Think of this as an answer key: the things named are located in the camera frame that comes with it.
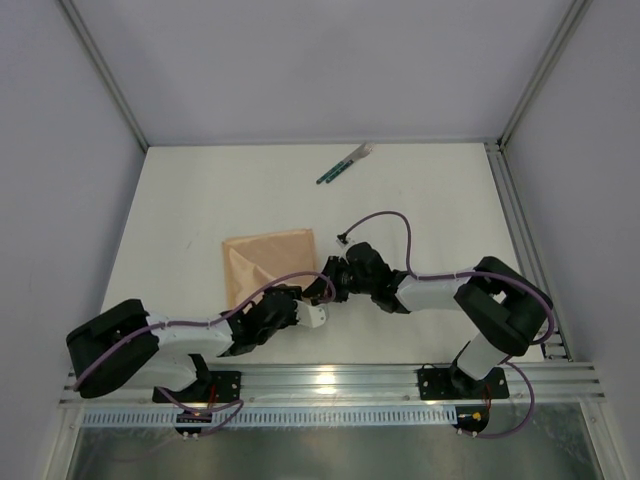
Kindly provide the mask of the peach satin napkin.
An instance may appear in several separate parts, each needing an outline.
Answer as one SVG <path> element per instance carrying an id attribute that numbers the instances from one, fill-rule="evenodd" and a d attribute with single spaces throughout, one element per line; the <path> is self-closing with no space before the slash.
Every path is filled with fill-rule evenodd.
<path id="1" fill-rule="evenodd" d="M 228 238 L 222 242 L 222 258 L 229 308 L 276 278 L 317 270 L 312 229 Z"/>

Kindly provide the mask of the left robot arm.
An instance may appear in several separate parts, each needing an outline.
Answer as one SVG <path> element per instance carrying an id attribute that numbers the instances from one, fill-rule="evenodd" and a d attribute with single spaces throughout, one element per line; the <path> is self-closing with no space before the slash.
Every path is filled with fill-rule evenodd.
<path id="1" fill-rule="evenodd" d="M 303 288 L 280 284 L 217 319 L 170 318 L 128 299 L 72 330 L 66 344 L 84 399 L 136 387 L 182 391 L 204 377 L 205 358 L 245 355 L 298 323 Z"/>

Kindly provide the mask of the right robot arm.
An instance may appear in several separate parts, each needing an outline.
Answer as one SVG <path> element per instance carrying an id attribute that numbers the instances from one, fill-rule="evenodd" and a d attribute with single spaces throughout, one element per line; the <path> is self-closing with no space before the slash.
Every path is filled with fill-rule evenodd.
<path id="1" fill-rule="evenodd" d="M 487 391 L 487 378 L 505 360 L 523 356 L 544 322 L 552 300 L 496 257 L 485 256 L 470 271 L 416 275 L 391 268 L 369 243 L 356 243 L 328 258 L 302 297 L 318 304 L 367 295 L 381 310 L 411 314 L 427 309 L 466 314 L 478 330 L 447 370 L 445 385 L 458 398 Z"/>

